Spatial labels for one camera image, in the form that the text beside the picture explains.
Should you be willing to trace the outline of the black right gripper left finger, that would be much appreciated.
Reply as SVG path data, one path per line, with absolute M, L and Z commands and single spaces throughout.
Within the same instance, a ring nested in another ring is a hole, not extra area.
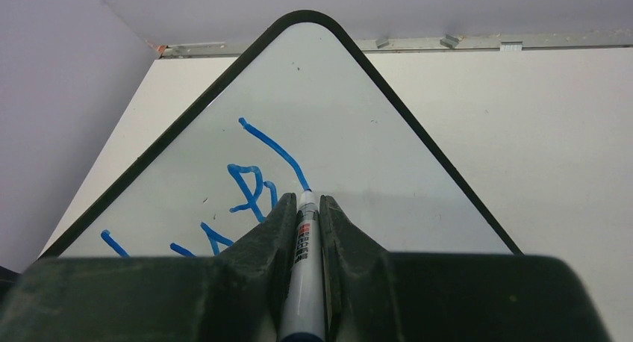
M 3 341 L 272 341 L 297 198 L 212 258 L 46 258 L 1 304 Z

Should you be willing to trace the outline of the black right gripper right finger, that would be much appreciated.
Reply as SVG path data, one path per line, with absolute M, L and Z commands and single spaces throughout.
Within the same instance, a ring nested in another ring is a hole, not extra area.
M 319 202 L 329 341 L 609 341 L 557 258 L 390 252 Z

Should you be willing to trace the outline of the white board marker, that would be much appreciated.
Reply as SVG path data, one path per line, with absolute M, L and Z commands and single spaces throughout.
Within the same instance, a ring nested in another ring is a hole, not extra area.
M 279 341 L 324 341 L 325 296 L 319 206 L 312 190 L 300 196 L 290 283 Z

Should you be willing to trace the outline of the black-framed whiteboard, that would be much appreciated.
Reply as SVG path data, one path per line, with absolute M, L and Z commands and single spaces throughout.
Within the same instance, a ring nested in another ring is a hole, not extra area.
M 212 256 L 285 193 L 332 196 L 383 248 L 518 253 L 332 18 L 275 21 L 48 249 Z

